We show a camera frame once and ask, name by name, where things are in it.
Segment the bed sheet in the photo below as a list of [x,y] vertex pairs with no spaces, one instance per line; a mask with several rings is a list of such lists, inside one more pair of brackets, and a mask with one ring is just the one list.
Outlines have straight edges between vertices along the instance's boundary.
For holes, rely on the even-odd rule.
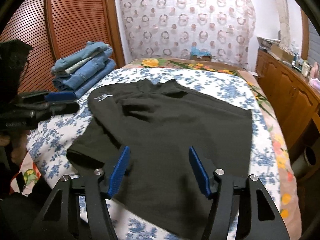
[[246,70],[221,63],[182,60],[177,58],[143,58],[124,66],[128,68],[177,68],[220,72],[242,77],[257,100],[273,143],[280,177],[280,213],[286,224],[291,240],[301,237],[301,214],[297,196],[297,182],[293,174],[287,146],[275,112],[258,85],[257,80]]
[[[252,148],[249,174],[259,176],[280,208],[280,180],[270,133],[261,108],[244,79],[223,73],[184,69],[120,69],[114,70],[80,100],[80,110],[73,115],[61,115],[39,123],[32,131],[28,151],[39,171],[51,187],[64,174],[76,176],[76,170],[66,158],[66,150],[80,136],[91,120],[87,107],[89,93],[97,87],[118,82],[134,82],[149,79],[153,83],[175,79],[180,85],[226,101],[234,106],[252,110]],[[107,200],[111,219],[119,239],[178,239],[169,233],[127,211],[124,206]],[[81,217],[86,219],[85,199],[80,199]],[[237,217],[230,226],[228,239],[235,239]]]

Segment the white logo on sleeve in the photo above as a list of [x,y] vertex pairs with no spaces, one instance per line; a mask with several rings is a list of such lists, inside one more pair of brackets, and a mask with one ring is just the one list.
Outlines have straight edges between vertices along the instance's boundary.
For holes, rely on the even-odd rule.
[[111,97],[112,95],[110,94],[104,94],[102,96],[99,96],[97,98],[94,98],[94,99],[99,99],[98,102],[102,101],[103,99],[106,99],[107,97]]

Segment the blue and white floral sheet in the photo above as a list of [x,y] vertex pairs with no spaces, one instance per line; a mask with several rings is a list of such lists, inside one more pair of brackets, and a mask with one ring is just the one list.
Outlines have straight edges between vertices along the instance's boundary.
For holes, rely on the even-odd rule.
[[[271,137],[255,97],[242,78],[208,71],[160,68],[114,70],[78,100],[80,104],[78,113],[55,116],[41,122],[38,129],[29,136],[27,148],[50,187],[54,187],[64,174],[76,176],[76,170],[66,158],[66,150],[78,136],[83,134],[92,118],[87,105],[90,92],[100,86],[120,82],[129,83],[142,79],[149,79],[153,83],[163,83],[175,79],[182,86],[243,109],[252,109],[252,147],[249,174],[259,176],[279,209],[278,167]],[[178,239],[175,235],[127,211],[120,203],[113,200],[106,201],[119,239]],[[80,199],[80,207],[81,217],[86,220],[84,197]],[[236,225],[237,217],[230,227],[228,240],[235,238]]]

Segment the metal screw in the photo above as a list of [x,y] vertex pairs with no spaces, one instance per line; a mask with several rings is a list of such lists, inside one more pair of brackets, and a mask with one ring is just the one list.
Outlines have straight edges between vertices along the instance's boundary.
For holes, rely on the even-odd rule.
[[60,180],[61,181],[67,181],[69,179],[69,176],[68,175],[63,175]]
[[218,175],[223,175],[224,174],[224,170],[223,169],[216,169],[216,173]]
[[254,174],[251,174],[250,175],[250,179],[253,180],[253,181],[257,181],[258,180],[258,176],[254,175]]
[[103,173],[103,169],[101,169],[101,168],[94,170],[95,175],[101,175],[102,173]]

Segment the louvered wardrobe door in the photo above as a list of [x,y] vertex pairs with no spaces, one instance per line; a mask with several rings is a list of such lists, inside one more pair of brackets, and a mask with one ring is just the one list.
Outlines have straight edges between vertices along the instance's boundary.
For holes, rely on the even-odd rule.
[[50,73],[54,58],[46,29],[44,0],[25,0],[18,8],[2,32],[0,42],[14,39],[33,47],[19,91],[54,90]]
[[105,0],[47,0],[56,58],[84,48],[87,41],[111,43],[105,3]]

